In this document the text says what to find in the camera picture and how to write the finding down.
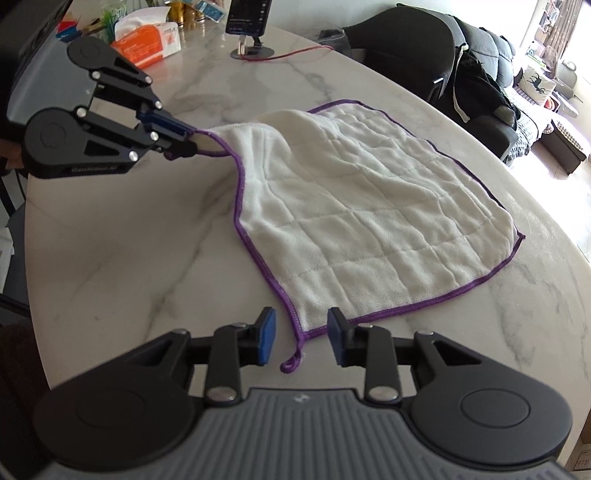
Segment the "marble table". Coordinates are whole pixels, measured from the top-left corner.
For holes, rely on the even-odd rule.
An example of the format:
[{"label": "marble table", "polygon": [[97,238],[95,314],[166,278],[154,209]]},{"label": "marble table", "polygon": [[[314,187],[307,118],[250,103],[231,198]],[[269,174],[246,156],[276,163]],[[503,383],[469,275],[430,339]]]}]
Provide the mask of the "marble table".
[{"label": "marble table", "polygon": [[[566,461],[591,404],[591,268],[541,206],[485,147],[435,109],[338,53],[313,51],[269,63],[230,58],[235,37],[207,25],[185,34],[184,50],[148,69],[165,108],[207,128],[278,109],[311,109],[349,98],[387,111],[419,137],[464,162],[527,235],[515,259],[454,300],[380,322],[398,336],[440,332],[561,392],[574,415]],[[269,28],[277,53],[310,44]],[[98,105],[127,122],[129,112]],[[249,385],[356,387],[360,368],[335,364],[326,337],[309,342],[295,373],[279,365],[294,352],[280,301],[232,225],[231,158],[148,154],[128,174],[31,179],[26,218],[27,278],[41,359],[50,385],[177,327],[194,336],[278,311],[266,368],[247,367]],[[192,391],[201,393],[203,368]],[[408,372],[404,392],[412,393]]]}]

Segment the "white pillow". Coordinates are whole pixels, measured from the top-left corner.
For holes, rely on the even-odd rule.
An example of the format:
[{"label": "white pillow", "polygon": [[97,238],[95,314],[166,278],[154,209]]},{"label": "white pillow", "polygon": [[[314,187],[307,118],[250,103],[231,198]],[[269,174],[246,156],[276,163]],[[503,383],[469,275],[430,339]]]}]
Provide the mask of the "white pillow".
[{"label": "white pillow", "polygon": [[544,106],[556,88],[556,83],[546,78],[535,68],[527,67],[523,78],[519,81],[519,88],[538,105]]}]

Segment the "smartphone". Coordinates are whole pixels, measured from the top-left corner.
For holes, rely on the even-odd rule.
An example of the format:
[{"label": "smartphone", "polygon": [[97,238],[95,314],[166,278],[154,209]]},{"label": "smartphone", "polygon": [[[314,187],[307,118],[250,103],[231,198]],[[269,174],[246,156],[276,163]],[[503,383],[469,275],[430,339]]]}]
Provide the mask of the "smartphone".
[{"label": "smartphone", "polygon": [[232,0],[226,33],[262,37],[270,8],[271,0]]}]

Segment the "cushion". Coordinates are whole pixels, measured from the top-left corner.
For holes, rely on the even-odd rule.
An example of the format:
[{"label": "cushion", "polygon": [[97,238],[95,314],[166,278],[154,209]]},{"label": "cushion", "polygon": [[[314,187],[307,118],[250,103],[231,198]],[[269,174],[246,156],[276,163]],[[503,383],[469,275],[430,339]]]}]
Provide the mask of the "cushion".
[{"label": "cushion", "polygon": [[527,67],[523,78],[519,81],[519,88],[523,90],[534,102],[544,106],[546,100],[556,88],[556,83],[533,67]]},{"label": "cushion", "polygon": [[488,32],[464,23],[458,18],[456,21],[466,37],[470,51],[480,60],[485,72],[496,80],[499,74],[499,49],[492,37]]},{"label": "cushion", "polygon": [[511,46],[506,40],[488,31],[486,28],[481,28],[487,32],[495,42],[496,47],[499,49],[499,73],[496,77],[496,82],[501,88],[507,88],[513,85],[513,52]]}]

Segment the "floor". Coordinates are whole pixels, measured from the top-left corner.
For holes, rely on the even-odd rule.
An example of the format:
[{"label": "floor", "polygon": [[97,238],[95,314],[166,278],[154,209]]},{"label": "floor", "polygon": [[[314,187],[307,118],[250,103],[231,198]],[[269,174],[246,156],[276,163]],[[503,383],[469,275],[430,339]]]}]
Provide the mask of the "floor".
[{"label": "floor", "polygon": [[558,222],[591,262],[591,164],[584,162],[567,175],[537,142],[526,157],[517,158],[511,173]]}]

